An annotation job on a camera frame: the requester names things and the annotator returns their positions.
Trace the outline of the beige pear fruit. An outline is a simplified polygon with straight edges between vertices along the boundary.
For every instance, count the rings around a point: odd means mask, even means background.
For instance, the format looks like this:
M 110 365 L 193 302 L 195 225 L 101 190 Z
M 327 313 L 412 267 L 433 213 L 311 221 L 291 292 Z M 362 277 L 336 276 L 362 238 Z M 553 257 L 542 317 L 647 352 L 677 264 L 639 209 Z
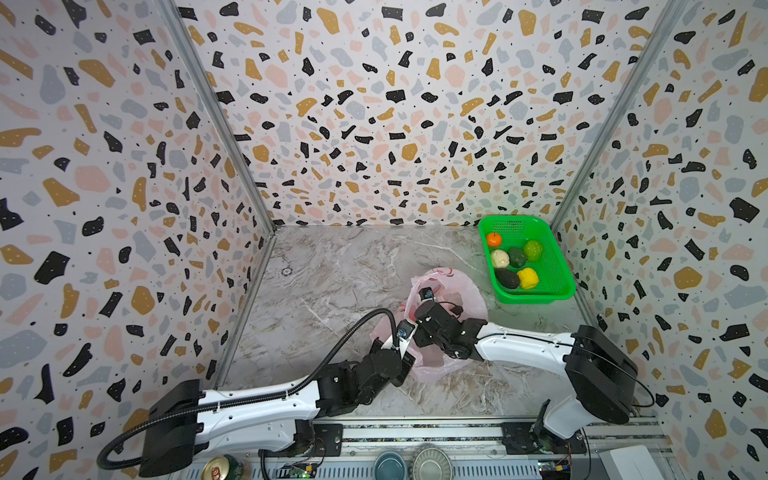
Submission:
M 507 269 L 510 266 L 509 254 L 503 249 L 495 249 L 490 253 L 493 269 Z

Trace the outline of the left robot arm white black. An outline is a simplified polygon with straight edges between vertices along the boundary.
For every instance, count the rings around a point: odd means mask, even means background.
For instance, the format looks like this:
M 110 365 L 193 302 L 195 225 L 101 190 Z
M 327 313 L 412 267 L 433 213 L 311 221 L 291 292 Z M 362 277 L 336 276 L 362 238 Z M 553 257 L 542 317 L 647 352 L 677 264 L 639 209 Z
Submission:
M 238 391 L 203 390 L 197 380 L 174 387 L 150 409 L 139 474 L 180 471 L 200 454 L 263 450 L 294 456 L 314 440 L 313 421 L 369 405 L 388 385 L 401 386 L 415 358 L 375 341 L 359 362 L 324 366 L 316 379 Z

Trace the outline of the green plastic basket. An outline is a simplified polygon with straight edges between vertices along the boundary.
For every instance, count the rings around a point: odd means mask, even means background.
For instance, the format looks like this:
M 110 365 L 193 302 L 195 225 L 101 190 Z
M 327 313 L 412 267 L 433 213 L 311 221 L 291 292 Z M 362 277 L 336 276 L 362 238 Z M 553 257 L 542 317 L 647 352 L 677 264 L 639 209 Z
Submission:
M 545 221 L 494 215 L 480 220 L 478 230 L 499 302 L 550 304 L 573 297 L 575 281 Z

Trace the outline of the yellow fruit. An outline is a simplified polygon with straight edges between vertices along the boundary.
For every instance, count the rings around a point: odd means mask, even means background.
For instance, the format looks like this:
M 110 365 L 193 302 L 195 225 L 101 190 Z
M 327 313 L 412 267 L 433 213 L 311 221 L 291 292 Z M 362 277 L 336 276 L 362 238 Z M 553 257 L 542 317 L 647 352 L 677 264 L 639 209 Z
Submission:
M 517 271 L 517 277 L 519 280 L 519 287 L 523 290 L 531 290 L 540 283 L 538 274 L 530 267 Z

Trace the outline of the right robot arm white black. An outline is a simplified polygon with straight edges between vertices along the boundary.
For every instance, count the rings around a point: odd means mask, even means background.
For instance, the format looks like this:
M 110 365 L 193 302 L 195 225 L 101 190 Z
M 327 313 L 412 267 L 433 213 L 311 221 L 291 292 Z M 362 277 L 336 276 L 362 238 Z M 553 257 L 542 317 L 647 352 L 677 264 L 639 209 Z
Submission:
M 456 360 L 508 362 L 555 374 L 570 384 L 568 395 L 547 400 L 523 435 L 522 449 L 554 450 L 582 428 L 630 420 L 638 377 L 636 364 L 601 330 L 581 325 L 574 333 L 511 329 L 484 319 L 462 320 L 442 302 L 423 301 L 405 320 L 403 339 L 436 346 Z

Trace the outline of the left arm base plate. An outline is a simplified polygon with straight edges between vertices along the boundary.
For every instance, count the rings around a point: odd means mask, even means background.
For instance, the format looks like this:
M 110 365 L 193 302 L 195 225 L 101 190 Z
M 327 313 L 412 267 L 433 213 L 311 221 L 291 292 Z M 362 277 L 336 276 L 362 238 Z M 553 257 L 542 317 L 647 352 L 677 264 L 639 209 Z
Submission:
M 340 457 L 342 453 L 344 425 L 342 423 L 308 423 L 307 446 L 301 451 L 306 457 Z

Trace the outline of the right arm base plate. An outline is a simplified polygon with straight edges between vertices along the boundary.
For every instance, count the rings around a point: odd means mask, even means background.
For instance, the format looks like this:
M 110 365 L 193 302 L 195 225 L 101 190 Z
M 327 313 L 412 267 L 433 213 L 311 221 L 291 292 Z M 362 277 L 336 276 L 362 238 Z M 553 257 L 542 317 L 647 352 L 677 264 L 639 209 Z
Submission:
M 577 434 L 562 439 L 538 422 L 504 422 L 501 424 L 502 445 L 508 455 L 585 454 L 586 443 Z

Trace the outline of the yellow-green bumpy fruit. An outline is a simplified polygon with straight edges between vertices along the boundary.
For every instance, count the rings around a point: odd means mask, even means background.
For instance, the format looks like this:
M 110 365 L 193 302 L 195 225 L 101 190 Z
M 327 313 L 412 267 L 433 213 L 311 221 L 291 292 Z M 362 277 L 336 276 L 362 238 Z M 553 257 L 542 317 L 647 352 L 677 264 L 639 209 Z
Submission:
M 528 262 L 538 261 L 543 255 L 543 245 L 537 240 L 529 240 L 525 243 L 523 250 L 528 258 Z

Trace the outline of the dark brown avocado fruit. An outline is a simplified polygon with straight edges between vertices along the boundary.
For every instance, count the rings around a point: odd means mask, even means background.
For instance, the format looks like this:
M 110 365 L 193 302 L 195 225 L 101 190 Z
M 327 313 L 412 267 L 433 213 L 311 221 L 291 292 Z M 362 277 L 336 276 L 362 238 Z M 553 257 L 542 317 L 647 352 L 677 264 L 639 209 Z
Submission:
M 507 290 L 515 290 L 520 286 L 520 278 L 513 270 L 498 268 L 494 270 L 494 276 L 498 284 Z

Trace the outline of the green avocado fruit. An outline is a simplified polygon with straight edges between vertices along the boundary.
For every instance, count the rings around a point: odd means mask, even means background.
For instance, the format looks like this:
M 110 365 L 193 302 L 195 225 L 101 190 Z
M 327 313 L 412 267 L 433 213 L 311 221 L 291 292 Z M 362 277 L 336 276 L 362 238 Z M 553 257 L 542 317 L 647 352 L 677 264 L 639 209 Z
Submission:
M 522 248 L 512 247 L 507 250 L 509 257 L 509 266 L 515 269 L 523 268 L 528 262 L 528 258 Z

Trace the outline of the orange fruit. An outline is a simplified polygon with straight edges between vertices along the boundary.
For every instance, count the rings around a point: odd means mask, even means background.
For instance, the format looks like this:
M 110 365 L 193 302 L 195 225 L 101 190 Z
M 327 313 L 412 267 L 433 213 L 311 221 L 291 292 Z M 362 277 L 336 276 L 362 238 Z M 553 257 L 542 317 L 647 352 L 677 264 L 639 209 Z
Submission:
M 502 244 L 502 236 L 496 232 L 490 232 L 485 236 L 486 245 L 493 249 Z

